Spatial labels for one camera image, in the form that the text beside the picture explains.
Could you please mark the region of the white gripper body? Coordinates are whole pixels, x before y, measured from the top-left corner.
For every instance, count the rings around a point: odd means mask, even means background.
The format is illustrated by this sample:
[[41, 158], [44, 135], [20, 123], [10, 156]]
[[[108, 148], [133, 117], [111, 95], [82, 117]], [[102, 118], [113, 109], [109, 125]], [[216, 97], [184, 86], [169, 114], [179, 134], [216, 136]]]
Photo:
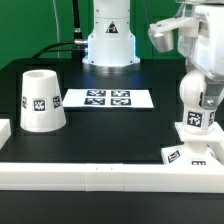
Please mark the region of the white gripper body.
[[209, 79], [224, 80], [224, 4], [194, 5], [191, 17], [199, 22], [196, 35], [179, 29], [178, 52]]

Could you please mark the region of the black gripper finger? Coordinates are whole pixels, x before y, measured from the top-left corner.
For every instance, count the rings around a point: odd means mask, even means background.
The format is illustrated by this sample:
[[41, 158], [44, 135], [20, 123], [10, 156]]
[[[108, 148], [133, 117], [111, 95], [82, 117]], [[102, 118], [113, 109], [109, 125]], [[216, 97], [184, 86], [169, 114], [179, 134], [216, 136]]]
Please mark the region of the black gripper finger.
[[216, 109], [221, 103], [224, 81], [214, 81], [205, 78], [204, 83], [205, 86], [201, 97], [201, 107], [203, 109]]

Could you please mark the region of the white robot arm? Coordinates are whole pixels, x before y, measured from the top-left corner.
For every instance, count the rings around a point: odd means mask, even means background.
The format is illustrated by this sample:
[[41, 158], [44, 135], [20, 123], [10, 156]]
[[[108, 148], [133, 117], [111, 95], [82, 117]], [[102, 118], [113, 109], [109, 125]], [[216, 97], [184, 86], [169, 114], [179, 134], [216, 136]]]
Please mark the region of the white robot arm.
[[[150, 24], [148, 35], [159, 52], [177, 49], [204, 75], [201, 106], [216, 109], [224, 90], [224, 0], [176, 0], [177, 14]], [[140, 62], [130, 31], [130, 0], [93, 0], [94, 28], [88, 36], [86, 67], [105, 73]]]

